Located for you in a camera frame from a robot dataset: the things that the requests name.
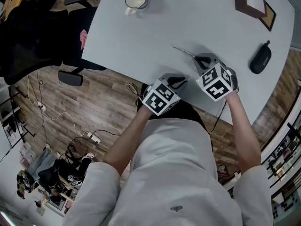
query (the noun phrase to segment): power strip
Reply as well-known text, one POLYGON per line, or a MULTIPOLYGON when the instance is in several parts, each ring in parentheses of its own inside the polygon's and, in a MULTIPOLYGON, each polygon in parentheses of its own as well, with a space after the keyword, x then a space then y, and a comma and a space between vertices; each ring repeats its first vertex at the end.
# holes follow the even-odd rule
POLYGON ((101 143, 101 139, 99 139, 97 136, 93 135, 91 132, 88 133, 88 137, 95 141, 97 144, 101 143))
POLYGON ((46 106, 43 105, 40 101, 38 101, 38 107, 42 108, 42 111, 46 111, 46 106))

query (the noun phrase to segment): white mug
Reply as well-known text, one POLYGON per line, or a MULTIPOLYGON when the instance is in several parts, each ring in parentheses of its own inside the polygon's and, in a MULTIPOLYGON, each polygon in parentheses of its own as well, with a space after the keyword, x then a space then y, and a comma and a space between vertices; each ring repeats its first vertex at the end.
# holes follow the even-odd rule
POLYGON ((133 15, 137 9, 144 9, 147 6, 147 0, 126 0, 127 9, 125 14, 127 16, 133 15))

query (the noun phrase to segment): picture frame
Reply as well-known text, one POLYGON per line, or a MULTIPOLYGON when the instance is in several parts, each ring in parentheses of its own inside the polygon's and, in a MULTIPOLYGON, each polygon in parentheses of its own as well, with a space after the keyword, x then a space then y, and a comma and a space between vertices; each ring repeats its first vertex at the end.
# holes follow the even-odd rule
POLYGON ((267 2, 265 4, 266 4, 267 16, 266 17, 261 17, 261 18, 259 18, 259 20, 271 32, 277 14, 267 2))
POLYGON ((235 0, 235 9, 254 18, 267 15, 265 0, 235 0))

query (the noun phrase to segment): pink object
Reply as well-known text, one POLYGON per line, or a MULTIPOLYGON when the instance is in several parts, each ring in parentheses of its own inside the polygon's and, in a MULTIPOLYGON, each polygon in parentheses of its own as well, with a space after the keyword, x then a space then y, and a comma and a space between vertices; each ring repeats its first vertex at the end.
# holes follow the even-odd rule
POLYGON ((81 42, 80 50, 84 49, 87 37, 88 37, 88 33, 87 33, 86 30, 83 30, 83 31, 80 32, 80 42, 81 42))

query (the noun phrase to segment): wooden frame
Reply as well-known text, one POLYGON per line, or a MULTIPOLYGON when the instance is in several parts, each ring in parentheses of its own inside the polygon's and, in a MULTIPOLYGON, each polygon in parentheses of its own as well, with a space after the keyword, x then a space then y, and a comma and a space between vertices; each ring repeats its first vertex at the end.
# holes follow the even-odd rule
POLYGON ((274 22, 275 22, 275 19, 276 19, 276 13, 275 13, 275 11, 272 9, 272 7, 266 2, 265 3, 266 4, 266 6, 268 6, 269 7, 269 9, 274 13, 274 16, 273 16, 273 19, 272 19, 272 23, 271 23, 271 25, 270 25, 270 27, 264 22, 264 20, 262 19, 262 17, 261 18, 259 18, 259 20, 263 23, 263 25, 271 32, 272 31, 272 28, 273 28, 273 25, 274 25, 274 22))
POLYGON ((263 13, 257 10, 256 8, 253 8, 250 5, 248 5, 247 0, 235 0, 235 9, 254 18, 265 17, 267 15, 266 6, 264 7, 263 13))

